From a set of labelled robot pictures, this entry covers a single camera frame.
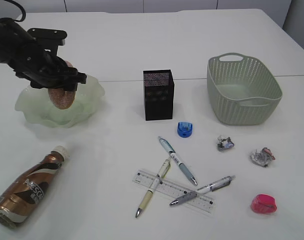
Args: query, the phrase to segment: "blue pencil sharpener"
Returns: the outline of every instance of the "blue pencil sharpener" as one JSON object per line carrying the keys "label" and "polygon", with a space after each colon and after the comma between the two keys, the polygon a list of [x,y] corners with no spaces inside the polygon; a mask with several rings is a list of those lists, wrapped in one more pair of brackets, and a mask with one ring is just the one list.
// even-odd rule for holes
{"label": "blue pencil sharpener", "polygon": [[177,126],[177,133],[182,138],[188,138],[192,135],[193,132],[193,124],[190,122],[180,121]]}

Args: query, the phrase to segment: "white bottle cap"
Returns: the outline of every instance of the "white bottle cap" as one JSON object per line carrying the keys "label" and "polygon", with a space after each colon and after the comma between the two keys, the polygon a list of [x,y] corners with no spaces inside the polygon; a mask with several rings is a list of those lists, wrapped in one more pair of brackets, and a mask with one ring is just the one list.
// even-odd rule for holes
{"label": "white bottle cap", "polygon": [[54,149],[53,149],[54,152],[57,152],[59,154],[62,155],[62,157],[64,158],[64,160],[67,160],[68,157],[69,157],[69,154],[67,152],[67,149],[63,146],[56,146]]}

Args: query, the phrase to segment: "ballpoint pen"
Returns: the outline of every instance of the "ballpoint pen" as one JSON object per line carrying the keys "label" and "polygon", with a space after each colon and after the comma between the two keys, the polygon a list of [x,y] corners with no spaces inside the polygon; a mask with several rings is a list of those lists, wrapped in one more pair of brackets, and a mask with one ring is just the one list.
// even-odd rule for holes
{"label": "ballpoint pen", "polygon": [[163,163],[161,169],[159,170],[158,174],[156,175],[156,178],[152,182],[150,188],[147,190],[140,206],[138,207],[138,210],[136,211],[135,217],[137,218],[146,208],[147,204],[150,202],[153,193],[155,189],[157,188],[158,184],[160,183],[160,180],[163,179],[170,169],[171,164],[170,164],[170,159],[166,159],[165,162]]}
{"label": "ballpoint pen", "polygon": [[170,206],[186,203],[187,201],[196,198],[198,194],[206,194],[208,192],[213,192],[213,191],[216,191],[216,190],[221,189],[223,187],[226,187],[229,184],[231,184],[231,181],[234,178],[235,178],[235,175],[227,176],[227,177],[222,178],[218,181],[215,181],[211,184],[208,184],[204,187],[201,187],[201,188],[197,189],[196,191],[189,192],[189,193],[187,193],[183,196],[180,196],[180,197],[176,198],[174,201],[172,201],[170,203]]}
{"label": "ballpoint pen", "polygon": [[174,160],[174,162],[177,164],[177,166],[183,172],[183,174],[187,177],[187,179],[192,184],[197,185],[195,177],[191,174],[191,172],[188,170],[188,168],[185,166],[185,164],[182,162],[182,160],[177,156],[175,150],[168,143],[168,141],[163,139],[161,136],[158,136],[158,141],[160,141],[160,144],[167,151],[167,153],[171,156],[171,158]]}

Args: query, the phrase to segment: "clear plastic ruler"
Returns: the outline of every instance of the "clear plastic ruler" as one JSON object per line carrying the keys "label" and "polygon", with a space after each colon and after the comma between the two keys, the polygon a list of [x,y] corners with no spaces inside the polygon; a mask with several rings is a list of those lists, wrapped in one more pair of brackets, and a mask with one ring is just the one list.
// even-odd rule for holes
{"label": "clear plastic ruler", "polygon": [[[133,182],[149,188],[155,178],[156,178],[155,175],[145,172],[143,170],[139,170],[139,171],[137,171],[137,173],[133,179]],[[171,182],[171,181],[168,181],[165,179],[162,179],[160,181],[160,184],[156,188],[156,191],[158,191],[162,194],[165,194],[167,196],[170,196],[174,199],[176,199],[186,193],[192,192],[192,190],[190,190],[186,187],[180,186],[174,182]],[[215,202],[214,198],[207,196],[207,195],[202,195],[202,194],[199,194],[196,198],[186,202],[185,204],[188,204],[192,207],[200,209],[200,210],[204,211],[203,213],[210,215],[210,216],[213,215],[214,209],[216,207],[216,202]]]}

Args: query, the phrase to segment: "brown egg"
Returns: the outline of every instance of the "brown egg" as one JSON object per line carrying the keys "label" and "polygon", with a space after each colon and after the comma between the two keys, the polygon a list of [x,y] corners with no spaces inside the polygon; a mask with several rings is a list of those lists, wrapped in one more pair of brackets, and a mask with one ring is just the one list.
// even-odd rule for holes
{"label": "brown egg", "polygon": [[[72,64],[68,61],[65,61],[69,67],[73,67]],[[64,91],[63,88],[51,89],[47,90],[48,96],[50,97],[51,102],[58,109],[68,109],[74,102],[75,99],[75,91]]]}

